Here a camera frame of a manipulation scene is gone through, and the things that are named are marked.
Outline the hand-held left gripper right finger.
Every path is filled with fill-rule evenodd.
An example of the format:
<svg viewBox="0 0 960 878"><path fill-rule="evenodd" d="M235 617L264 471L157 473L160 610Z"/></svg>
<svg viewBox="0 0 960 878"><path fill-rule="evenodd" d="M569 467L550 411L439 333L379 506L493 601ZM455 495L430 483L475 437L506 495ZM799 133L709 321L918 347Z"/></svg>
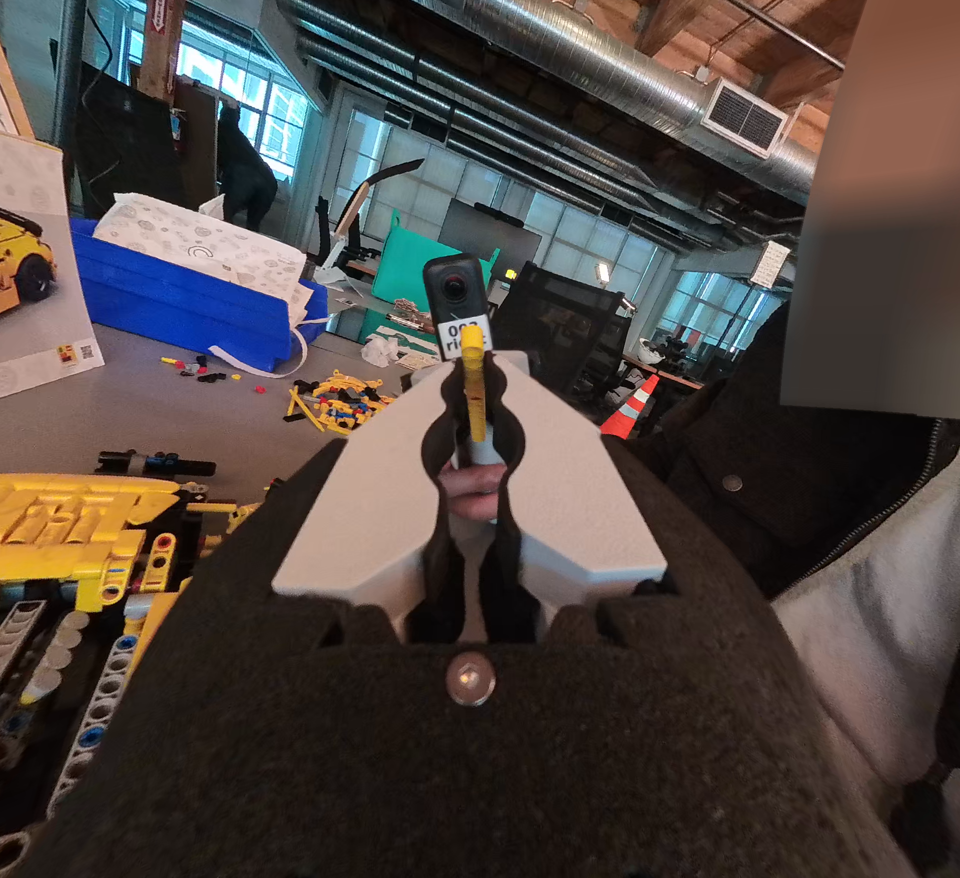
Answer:
<svg viewBox="0 0 960 878"><path fill-rule="evenodd" d="M490 450L507 470L486 551L486 637L536 640L562 608L660 591L666 558L599 429L492 365Z"/></svg>

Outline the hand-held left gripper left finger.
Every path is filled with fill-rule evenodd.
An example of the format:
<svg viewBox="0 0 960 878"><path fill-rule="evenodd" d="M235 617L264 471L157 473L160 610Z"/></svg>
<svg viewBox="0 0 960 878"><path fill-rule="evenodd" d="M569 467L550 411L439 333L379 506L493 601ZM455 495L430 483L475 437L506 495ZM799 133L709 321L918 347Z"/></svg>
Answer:
<svg viewBox="0 0 960 878"><path fill-rule="evenodd" d="M438 476L430 378L348 438L275 573L273 591L374 606L402 639L461 636L461 552Z"/></svg>

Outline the yellow brick pile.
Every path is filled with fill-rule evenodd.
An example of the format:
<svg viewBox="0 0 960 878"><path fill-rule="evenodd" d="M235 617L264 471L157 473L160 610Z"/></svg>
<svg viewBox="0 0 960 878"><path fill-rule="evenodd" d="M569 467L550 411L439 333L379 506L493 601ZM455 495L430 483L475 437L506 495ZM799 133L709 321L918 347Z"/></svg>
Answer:
<svg viewBox="0 0 960 878"><path fill-rule="evenodd" d="M381 380L365 381L335 369L325 380L297 379L283 420L307 421L319 432L347 437L397 398L381 391Z"/></svg>

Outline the grey black brick chassis module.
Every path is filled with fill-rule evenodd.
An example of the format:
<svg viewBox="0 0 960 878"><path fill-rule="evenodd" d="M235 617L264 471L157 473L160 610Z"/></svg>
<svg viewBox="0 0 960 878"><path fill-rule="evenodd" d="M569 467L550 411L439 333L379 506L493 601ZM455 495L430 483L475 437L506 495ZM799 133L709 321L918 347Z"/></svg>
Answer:
<svg viewBox="0 0 960 878"><path fill-rule="evenodd" d="M102 451L98 457L94 473L174 480L208 478L214 476L216 471L217 464L214 462L185 459L177 453L141 454L135 449L129 449L126 451Z"/></svg>

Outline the yellow toy brick car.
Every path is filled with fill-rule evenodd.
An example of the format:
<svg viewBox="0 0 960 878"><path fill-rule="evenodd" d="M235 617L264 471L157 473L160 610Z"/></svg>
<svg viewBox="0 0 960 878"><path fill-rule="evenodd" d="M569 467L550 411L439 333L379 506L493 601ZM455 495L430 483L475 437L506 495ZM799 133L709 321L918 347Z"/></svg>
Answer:
<svg viewBox="0 0 960 878"><path fill-rule="evenodd" d="M2 876L97 756L197 561L258 507L194 482L2 475Z"/></svg>

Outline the white printed leaflet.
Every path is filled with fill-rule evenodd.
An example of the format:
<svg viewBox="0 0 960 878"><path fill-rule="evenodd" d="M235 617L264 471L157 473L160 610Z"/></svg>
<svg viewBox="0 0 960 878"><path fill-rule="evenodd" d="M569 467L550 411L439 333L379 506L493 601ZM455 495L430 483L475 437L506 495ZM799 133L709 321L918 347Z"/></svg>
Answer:
<svg viewBox="0 0 960 878"><path fill-rule="evenodd" d="M382 324L371 334L378 334L384 337L397 337L400 347L400 358L394 364L400 368L414 371L419 368L438 365L442 361L437 344L428 342L426 339L404 334L397 329Z"/></svg>

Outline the teal container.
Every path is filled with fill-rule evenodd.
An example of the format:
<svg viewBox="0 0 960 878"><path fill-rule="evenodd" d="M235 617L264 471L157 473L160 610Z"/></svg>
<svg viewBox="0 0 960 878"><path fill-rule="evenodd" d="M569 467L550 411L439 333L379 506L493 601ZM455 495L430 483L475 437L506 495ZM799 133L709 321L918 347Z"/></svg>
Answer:
<svg viewBox="0 0 960 878"><path fill-rule="evenodd" d="M398 210L391 213L390 222L372 285L376 297L390 302L409 299L441 320L485 313L492 262L405 228Z"/></svg>

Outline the large grey display screen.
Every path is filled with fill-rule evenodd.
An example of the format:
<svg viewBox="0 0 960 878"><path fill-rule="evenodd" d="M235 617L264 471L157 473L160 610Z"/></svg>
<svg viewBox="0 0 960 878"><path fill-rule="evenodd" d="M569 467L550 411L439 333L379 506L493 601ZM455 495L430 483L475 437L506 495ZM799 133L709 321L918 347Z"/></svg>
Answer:
<svg viewBox="0 0 960 878"><path fill-rule="evenodd" d="M456 251L492 262L491 277L509 280L536 257L542 238L526 227L517 228L477 212L473 204L451 200L438 240Z"/></svg>

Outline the orange white traffic cone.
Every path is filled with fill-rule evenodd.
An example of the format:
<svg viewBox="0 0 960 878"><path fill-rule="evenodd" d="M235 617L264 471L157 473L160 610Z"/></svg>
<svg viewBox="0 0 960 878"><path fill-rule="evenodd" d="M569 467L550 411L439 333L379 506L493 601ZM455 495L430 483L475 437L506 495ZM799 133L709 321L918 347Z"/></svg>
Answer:
<svg viewBox="0 0 960 878"><path fill-rule="evenodd" d="M652 393L660 382L659 380L660 377L656 374L644 379L640 386L632 391L604 420L599 427L601 434L627 440L631 431L638 424Z"/></svg>

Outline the scattered small brick pieces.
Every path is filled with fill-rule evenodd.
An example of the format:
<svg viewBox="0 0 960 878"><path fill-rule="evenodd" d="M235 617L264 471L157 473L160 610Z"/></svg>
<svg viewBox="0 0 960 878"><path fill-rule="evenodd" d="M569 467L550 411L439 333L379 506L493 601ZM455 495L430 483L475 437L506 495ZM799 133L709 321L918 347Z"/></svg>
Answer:
<svg viewBox="0 0 960 878"><path fill-rule="evenodd" d="M192 358L187 357L185 359L163 355L157 359L157 363L183 381L193 381L201 384L232 382L235 385L248 387L254 394L265 395L268 392L267 387L251 373L229 368L223 363L216 365L210 355L197 354Z"/></svg>

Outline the white hanging paper sign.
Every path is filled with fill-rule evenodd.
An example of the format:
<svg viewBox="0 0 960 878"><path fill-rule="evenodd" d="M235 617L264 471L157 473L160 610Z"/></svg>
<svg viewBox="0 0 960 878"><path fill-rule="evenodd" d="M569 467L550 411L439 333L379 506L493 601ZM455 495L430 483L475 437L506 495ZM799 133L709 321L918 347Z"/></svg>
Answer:
<svg viewBox="0 0 960 878"><path fill-rule="evenodd" d="M768 240L761 250L756 264L750 272L749 282L751 285L772 290L781 275L780 273L790 254L790 248L777 241Z"/></svg>

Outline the white printed paper bag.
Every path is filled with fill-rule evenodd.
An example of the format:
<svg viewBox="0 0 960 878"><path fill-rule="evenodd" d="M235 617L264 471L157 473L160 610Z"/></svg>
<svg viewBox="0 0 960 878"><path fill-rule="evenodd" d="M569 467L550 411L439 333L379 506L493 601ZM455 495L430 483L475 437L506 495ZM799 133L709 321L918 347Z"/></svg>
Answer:
<svg viewBox="0 0 960 878"><path fill-rule="evenodd" d="M291 328L306 319L306 255L269 236L136 193L118 194L94 237L273 296Z"/></svg>

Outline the white instruction booklet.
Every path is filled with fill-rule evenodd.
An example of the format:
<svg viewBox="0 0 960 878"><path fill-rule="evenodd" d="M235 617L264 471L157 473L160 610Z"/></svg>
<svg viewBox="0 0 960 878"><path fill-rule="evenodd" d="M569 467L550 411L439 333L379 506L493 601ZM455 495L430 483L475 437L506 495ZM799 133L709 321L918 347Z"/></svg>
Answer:
<svg viewBox="0 0 960 878"><path fill-rule="evenodd" d="M70 228L62 153L1 135L1 396L104 364Z"/></svg>

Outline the silver ventilation duct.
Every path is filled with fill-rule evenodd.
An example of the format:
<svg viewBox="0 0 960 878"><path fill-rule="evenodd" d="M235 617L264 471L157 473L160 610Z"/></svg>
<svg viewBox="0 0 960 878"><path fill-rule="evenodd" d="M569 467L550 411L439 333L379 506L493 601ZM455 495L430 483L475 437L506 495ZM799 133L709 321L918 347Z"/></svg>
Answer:
<svg viewBox="0 0 960 878"><path fill-rule="evenodd" d="M705 206L808 204L817 158L783 134L766 160L701 127L706 87L547 0L277 0L306 34L570 152L618 190Z"/></svg>

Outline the wooden post with red sign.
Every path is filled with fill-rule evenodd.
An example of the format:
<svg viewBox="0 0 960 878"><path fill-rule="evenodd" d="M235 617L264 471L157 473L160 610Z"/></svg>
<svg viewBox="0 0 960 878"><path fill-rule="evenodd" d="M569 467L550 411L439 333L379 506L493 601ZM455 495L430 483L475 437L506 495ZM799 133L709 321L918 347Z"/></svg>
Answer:
<svg viewBox="0 0 960 878"><path fill-rule="evenodd" d="M147 0L137 88L167 105L174 102L186 0Z"/></svg>

